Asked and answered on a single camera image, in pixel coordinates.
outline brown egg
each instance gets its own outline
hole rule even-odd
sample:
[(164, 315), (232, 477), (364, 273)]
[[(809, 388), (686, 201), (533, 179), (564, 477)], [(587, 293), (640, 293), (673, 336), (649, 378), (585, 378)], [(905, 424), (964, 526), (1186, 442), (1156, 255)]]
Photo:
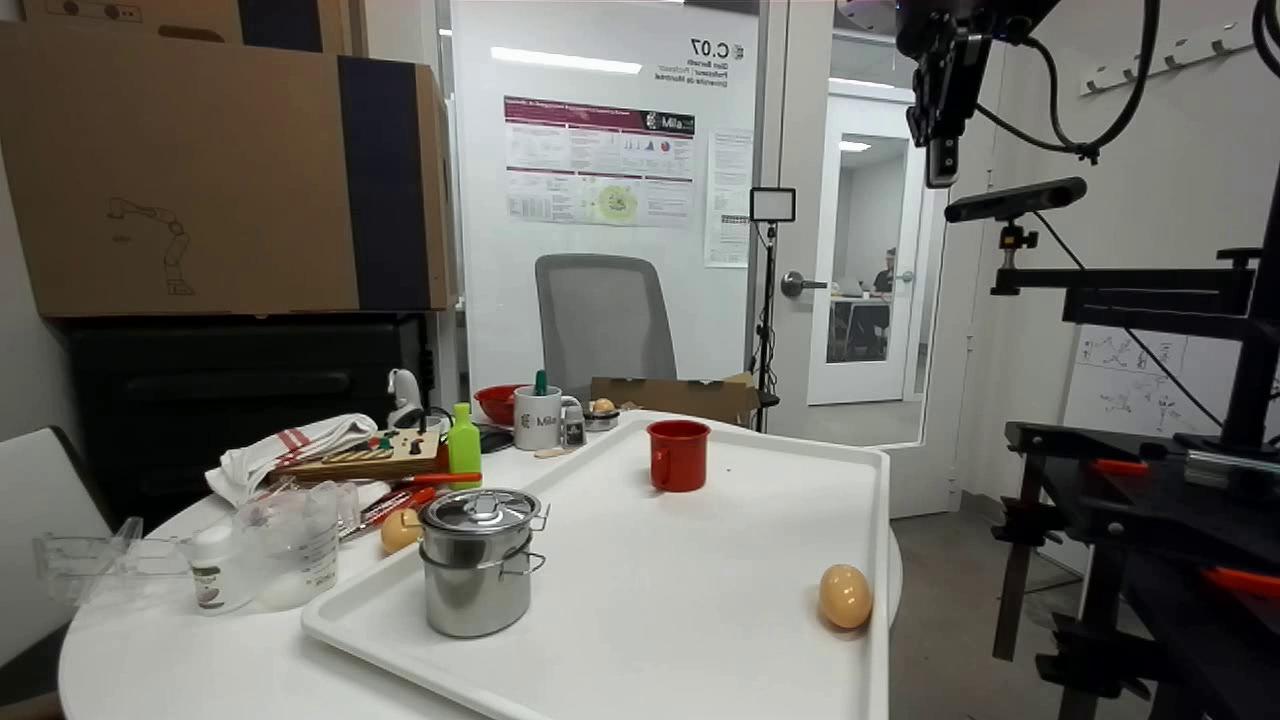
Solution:
[(397, 510), (382, 528), (383, 558), (415, 546), (424, 537), (424, 526), (415, 519), (415, 510)]
[(849, 566), (833, 566), (816, 588), (816, 613), (841, 629), (862, 633), (874, 622), (874, 586)]

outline black cabinet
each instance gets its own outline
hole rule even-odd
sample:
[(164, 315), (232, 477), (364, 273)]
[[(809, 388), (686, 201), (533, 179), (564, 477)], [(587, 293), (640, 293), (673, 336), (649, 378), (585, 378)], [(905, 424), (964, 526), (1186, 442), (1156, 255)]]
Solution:
[(430, 386), (419, 315), (65, 326), (87, 477), (149, 528), (209, 493), (226, 448), (338, 412), (383, 420), (390, 370)]

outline brown cardboard box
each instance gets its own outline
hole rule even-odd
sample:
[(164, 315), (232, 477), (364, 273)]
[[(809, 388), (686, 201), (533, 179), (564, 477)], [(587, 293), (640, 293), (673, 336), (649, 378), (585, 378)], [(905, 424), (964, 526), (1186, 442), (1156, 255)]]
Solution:
[(188, 39), (354, 52), (355, 0), (23, 0), (23, 19), (78, 19)]
[(430, 68), (12, 25), (0, 146), (43, 315), (454, 303)]
[(660, 412), (688, 412), (725, 424), (751, 424), (755, 388), (725, 386), (725, 382), (623, 382), (623, 378), (597, 378), (592, 402), (608, 395), (611, 405), (632, 410), (660, 410)]

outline round table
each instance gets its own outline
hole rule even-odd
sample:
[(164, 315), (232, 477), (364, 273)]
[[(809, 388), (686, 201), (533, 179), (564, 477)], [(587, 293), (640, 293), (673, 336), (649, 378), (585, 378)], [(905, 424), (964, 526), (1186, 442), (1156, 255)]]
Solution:
[[(540, 477), (561, 461), (533, 461), (514, 448), (492, 452), (484, 458), (484, 485), (519, 488), (519, 479)], [(209, 497), (160, 526), (149, 546), (177, 550), (177, 542), (222, 519), (227, 519), (227, 505)], [(339, 550), (339, 586), (375, 562), (375, 532), (347, 542)], [(894, 542), (894, 588), (882, 608), (896, 613), (896, 599), (899, 551)], [(60, 702), (71, 720), (473, 715), (415, 683), (308, 642), (300, 608), (257, 617), (202, 613), (188, 573), (145, 573), (128, 586), (120, 579), (120, 588), (110, 579), (69, 629)]]

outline bowl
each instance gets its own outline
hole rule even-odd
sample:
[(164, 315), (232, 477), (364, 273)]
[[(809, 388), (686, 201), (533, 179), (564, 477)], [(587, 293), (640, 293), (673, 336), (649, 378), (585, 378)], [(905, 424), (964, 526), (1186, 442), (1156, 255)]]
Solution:
[(492, 424), (518, 424), (518, 393), (519, 386), (492, 386), (478, 393), (478, 405)]

